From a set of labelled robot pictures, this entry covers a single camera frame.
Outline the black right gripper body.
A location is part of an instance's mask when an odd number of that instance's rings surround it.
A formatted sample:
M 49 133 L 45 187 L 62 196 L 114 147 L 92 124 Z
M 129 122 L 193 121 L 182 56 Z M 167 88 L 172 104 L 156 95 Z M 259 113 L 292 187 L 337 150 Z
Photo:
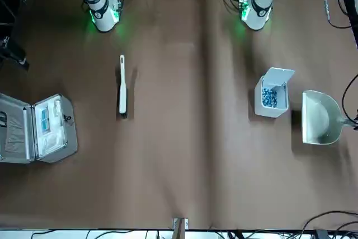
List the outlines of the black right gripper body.
M 1 59 L 12 60 L 25 71 L 29 70 L 30 65 L 26 59 L 25 50 L 9 36 L 1 39 Z

